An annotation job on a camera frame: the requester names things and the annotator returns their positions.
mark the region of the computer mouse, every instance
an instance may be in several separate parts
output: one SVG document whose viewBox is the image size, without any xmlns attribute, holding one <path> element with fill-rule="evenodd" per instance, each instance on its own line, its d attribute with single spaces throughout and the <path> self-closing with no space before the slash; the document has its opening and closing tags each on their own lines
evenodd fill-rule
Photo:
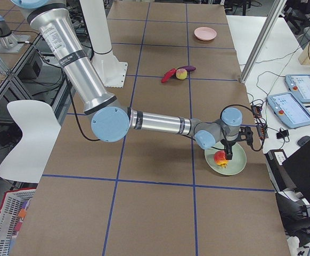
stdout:
<svg viewBox="0 0 310 256">
<path fill-rule="evenodd" d="M 302 138 L 300 138 L 298 141 L 297 141 L 297 145 L 298 146 L 303 146 L 305 143 L 307 143 L 308 141 L 310 141 L 310 136 L 303 136 Z"/>
</svg>

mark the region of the red chili pepper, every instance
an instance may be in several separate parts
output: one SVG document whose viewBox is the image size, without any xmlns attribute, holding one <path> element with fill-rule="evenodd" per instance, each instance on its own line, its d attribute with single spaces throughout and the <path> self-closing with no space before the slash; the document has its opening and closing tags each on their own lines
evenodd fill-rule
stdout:
<svg viewBox="0 0 310 256">
<path fill-rule="evenodd" d="M 173 76 L 176 73 L 176 68 L 172 68 L 170 71 L 166 72 L 164 77 L 161 79 L 161 83 L 167 82 L 171 76 Z"/>
</svg>

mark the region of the chair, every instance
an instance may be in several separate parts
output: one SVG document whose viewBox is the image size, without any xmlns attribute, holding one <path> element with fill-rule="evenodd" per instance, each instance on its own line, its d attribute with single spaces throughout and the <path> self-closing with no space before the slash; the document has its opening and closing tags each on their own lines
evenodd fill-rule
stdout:
<svg viewBox="0 0 310 256">
<path fill-rule="evenodd" d="M 284 7 L 284 13 L 285 17 L 284 20 L 286 22 L 290 21 L 291 24 L 297 29 L 295 32 L 295 35 L 298 35 L 301 32 L 301 27 L 299 24 L 297 24 L 296 21 L 302 21 L 302 25 L 304 25 L 305 22 L 308 21 L 308 19 L 305 18 L 300 18 L 297 16 L 293 15 L 293 11 L 297 10 L 301 12 L 302 14 L 310 14 L 310 0 L 308 0 L 306 3 L 302 2 L 302 0 L 287 0 L 285 7 Z"/>
<path fill-rule="evenodd" d="M 0 177 L 39 183 L 61 126 L 50 105 L 41 101 L 12 101 L 7 109 L 20 127 L 22 138 L 2 161 Z"/>
</svg>

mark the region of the white plastic crate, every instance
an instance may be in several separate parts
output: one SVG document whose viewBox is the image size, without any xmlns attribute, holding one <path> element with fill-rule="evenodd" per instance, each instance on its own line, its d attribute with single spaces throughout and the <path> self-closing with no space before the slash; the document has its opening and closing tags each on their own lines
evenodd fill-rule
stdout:
<svg viewBox="0 0 310 256">
<path fill-rule="evenodd" d="M 0 206 L 0 256 L 8 256 L 10 242 L 17 234 L 14 227 L 19 222 L 22 204 L 34 196 L 35 189 L 19 189 L 5 193 Z"/>
</svg>

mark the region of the white table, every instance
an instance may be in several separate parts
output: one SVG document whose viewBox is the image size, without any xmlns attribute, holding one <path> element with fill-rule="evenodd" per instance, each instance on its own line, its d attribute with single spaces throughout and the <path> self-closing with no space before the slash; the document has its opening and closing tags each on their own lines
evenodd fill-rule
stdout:
<svg viewBox="0 0 310 256">
<path fill-rule="evenodd" d="M 241 68 L 244 68 L 244 65 L 242 64 L 246 63 L 265 19 L 265 17 L 227 16 Z M 262 49 L 257 62 L 281 58 L 288 53 L 294 52 L 298 47 L 299 44 L 284 19 L 278 18 L 269 38 L 264 44 L 264 48 Z M 301 52 L 302 49 L 299 48 L 293 55 L 291 54 L 291 60 L 291 55 L 289 55 L 280 60 L 255 64 L 249 78 L 245 83 L 247 91 L 251 93 L 255 99 L 264 100 L 266 98 L 266 94 L 256 87 L 258 75 L 265 71 L 271 71 L 279 75 L 284 69 L 281 76 L 286 74 L 310 74 L 310 66 L 303 66 L 298 62 L 298 57 Z M 270 73 L 265 73 L 259 77 L 258 85 L 266 92 L 269 92 L 276 79 L 277 76 Z M 275 82 L 270 95 L 287 91 L 288 88 L 285 85 L 284 77 L 279 77 Z M 287 127 L 284 126 L 274 115 L 270 107 L 267 107 L 267 110 L 266 107 L 264 107 L 263 116 L 267 119 L 269 127 L 276 130 L 279 130 L 279 128 L 287 129 Z M 263 149 L 264 153 L 267 153 L 271 149 L 278 149 L 282 146 L 283 140 L 277 140 L 276 133 L 276 131 L 268 129 L 269 138 L 265 140 Z M 289 134 L 290 142 L 285 143 L 283 146 L 283 150 L 288 157 L 299 148 L 297 141 L 301 137 L 306 135 L 310 136 L 310 126 L 290 129 Z"/>
</svg>

